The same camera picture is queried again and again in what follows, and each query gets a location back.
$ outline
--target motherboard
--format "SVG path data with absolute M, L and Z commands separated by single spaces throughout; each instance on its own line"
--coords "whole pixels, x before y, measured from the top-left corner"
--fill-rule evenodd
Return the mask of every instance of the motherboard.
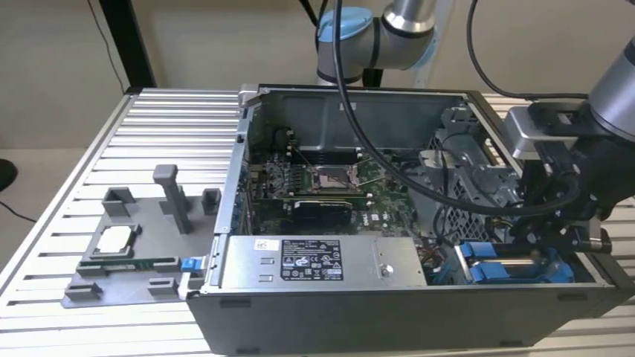
M 300 151 L 293 156 L 300 162 L 275 153 L 249 165 L 253 234 L 420 236 L 407 188 L 375 160 L 319 164 Z

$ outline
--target vertical post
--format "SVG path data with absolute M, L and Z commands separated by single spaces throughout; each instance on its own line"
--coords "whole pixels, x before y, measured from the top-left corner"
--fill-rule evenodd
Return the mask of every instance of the vertical post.
M 99 0 L 131 87 L 157 86 L 131 0 Z

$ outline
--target white wall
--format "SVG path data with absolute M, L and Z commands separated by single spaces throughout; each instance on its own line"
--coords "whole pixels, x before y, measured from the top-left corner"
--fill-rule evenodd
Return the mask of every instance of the white wall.
M 0 0 L 0 148 L 85 146 L 120 98 L 87 2 Z
M 312 4 L 317 11 L 320 1 Z M 347 0 L 382 13 L 386 0 Z M 135 11 L 157 81 L 181 88 L 316 80 L 313 27 L 297 0 L 136 0 Z M 387 86 L 411 86 L 391 71 Z
M 467 56 L 470 3 L 455 0 L 428 80 L 432 88 L 491 91 Z M 491 80 L 510 91 L 588 92 L 634 35 L 635 6 L 624 0 L 478 3 L 478 59 Z
M 430 86 L 486 90 L 464 47 L 468 0 L 455 2 Z M 510 90 L 587 90 L 635 33 L 635 7 L 623 0 L 480 2 L 478 55 Z M 387 3 L 345 1 L 376 14 Z M 133 5 L 161 86 L 312 83 L 312 28 L 296 0 Z M 384 85 L 412 80 L 412 72 L 391 72 Z M 120 97 L 87 2 L 0 0 L 0 148 L 85 146 Z

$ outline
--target sticker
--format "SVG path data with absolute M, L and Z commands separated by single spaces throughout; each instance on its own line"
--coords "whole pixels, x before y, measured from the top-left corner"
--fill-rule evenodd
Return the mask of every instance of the sticker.
M 280 250 L 280 241 L 275 239 L 256 239 L 253 244 L 256 251 L 277 251 Z
M 344 280 L 339 240 L 283 240 L 280 276 L 291 281 Z

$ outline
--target blue connector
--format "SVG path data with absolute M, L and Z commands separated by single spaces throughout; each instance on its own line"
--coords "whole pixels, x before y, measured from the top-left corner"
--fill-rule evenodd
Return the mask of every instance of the blue connector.
M 183 259 L 183 263 L 180 264 L 180 271 L 183 273 L 196 273 L 203 270 L 203 266 L 205 263 L 205 257 L 189 257 Z

